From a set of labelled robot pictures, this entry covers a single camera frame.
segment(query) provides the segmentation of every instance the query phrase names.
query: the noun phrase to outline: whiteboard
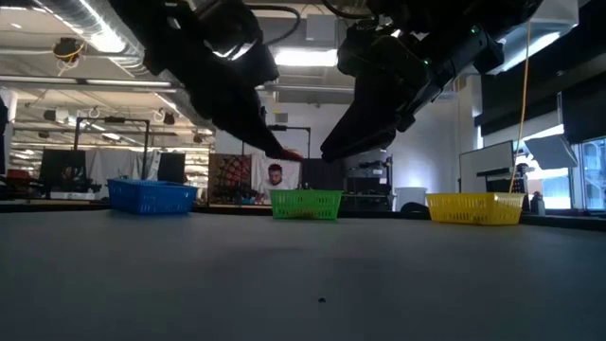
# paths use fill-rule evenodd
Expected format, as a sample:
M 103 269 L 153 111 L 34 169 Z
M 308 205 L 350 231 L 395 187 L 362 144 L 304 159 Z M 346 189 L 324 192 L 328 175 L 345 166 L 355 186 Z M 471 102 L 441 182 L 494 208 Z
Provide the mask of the whiteboard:
M 480 171 L 513 168 L 513 141 L 499 143 L 481 150 L 459 155 L 461 193 L 486 192 L 486 178 Z

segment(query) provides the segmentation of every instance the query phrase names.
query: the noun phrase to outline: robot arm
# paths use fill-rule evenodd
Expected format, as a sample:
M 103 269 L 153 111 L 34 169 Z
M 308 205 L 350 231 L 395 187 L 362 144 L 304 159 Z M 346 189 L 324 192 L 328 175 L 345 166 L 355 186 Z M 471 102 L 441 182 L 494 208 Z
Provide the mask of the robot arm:
M 354 101 L 322 144 L 322 158 L 385 149 L 464 68 L 473 64 L 486 73 L 502 64 L 503 49 L 496 41 L 542 2 L 368 0 L 375 18 L 388 16 L 393 25 L 378 29 L 376 19 L 363 20 L 348 29 L 337 67 L 355 77 Z M 392 37 L 396 29 L 401 34 Z M 427 35 L 418 40 L 413 33 Z
M 367 0 L 372 16 L 349 15 L 361 20 L 348 29 L 338 50 L 337 67 L 356 79 L 354 101 L 322 144 L 322 157 L 332 161 L 388 146 L 396 131 L 406 131 L 414 114 L 465 67 L 473 64 L 484 73 L 500 65 L 503 51 L 496 41 L 528 20 L 542 2 Z M 241 0 L 208 0 L 195 11 L 182 0 L 110 3 L 146 47 L 146 66 L 156 75 L 170 71 L 199 115 L 270 157 L 300 158 L 283 150 L 265 125 L 255 90 L 279 74 L 251 9 L 279 7 Z M 298 23 L 298 12 L 287 10 Z M 380 16 L 392 23 L 380 26 Z M 401 34 L 392 37 L 397 29 Z M 427 35 L 418 40 L 413 33 Z M 213 53 L 231 49 L 235 55 L 244 44 L 252 47 L 235 61 Z

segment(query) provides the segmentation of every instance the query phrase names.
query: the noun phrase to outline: pillar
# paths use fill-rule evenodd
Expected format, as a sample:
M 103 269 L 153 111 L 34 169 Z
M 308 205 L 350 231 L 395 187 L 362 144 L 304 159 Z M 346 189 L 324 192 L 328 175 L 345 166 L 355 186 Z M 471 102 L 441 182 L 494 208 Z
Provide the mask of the pillar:
M 456 178 L 460 178 L 459 155 L 482 149 L 483 140 L 480 128 L 474 124 L 475 117 L 482 114 L 482 77 L 479 75 L 461 76 L 454 81 L 457 91 L 456 104 Z
M 0 175 L 6 175 L 9 169 L 10 141 L 12 140 L 12 126 L 14 125 L 15 116 L 17 114 L 18 94 L 12 90 L 1 89 L 0 98 L 2 98 L 4 105 L 9 109 L 9 123 L 7 123 L 4 133 L 1 136 L 4 145 L 4 160 L 0 160 L 0 162 L 4 163 L 4 167 L 0 167 Z

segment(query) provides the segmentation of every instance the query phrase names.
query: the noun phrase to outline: man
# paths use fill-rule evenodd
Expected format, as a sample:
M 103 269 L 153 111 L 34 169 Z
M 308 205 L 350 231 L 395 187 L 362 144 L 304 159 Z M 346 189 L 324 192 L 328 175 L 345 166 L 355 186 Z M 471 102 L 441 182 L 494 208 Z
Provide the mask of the man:
M 260 191 L 258 192 L 258 201 L 264 204 L 272 203 L 272 190 L 274 189 L 290 189 L 288 185 L 282 181 L 282 166 L 272 164 L 267 169 L 269 178 L 263 182 Z

